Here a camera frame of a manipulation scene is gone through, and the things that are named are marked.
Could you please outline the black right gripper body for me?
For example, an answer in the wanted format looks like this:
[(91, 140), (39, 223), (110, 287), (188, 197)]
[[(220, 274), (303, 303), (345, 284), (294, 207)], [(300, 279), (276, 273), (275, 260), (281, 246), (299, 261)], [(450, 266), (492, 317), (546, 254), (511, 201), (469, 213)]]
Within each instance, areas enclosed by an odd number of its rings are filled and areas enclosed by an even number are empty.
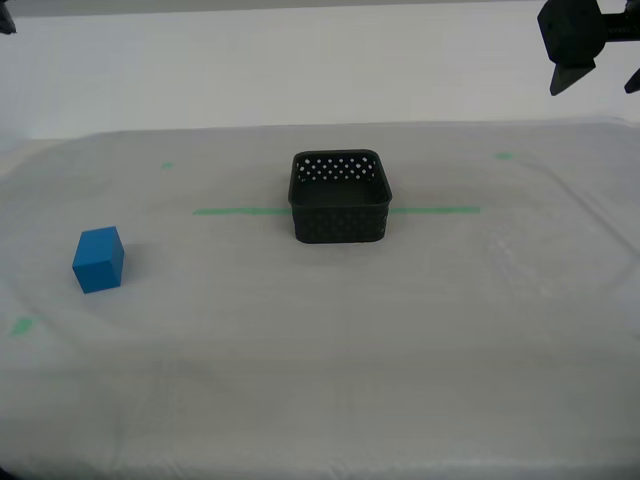
[(547, 55), (558, 65), (589, 65), (607, 43), (639, 40), (638, 1), (627, 1), (622, 12), (603, 13), (597, 0), (550, 0), (537, 21)]

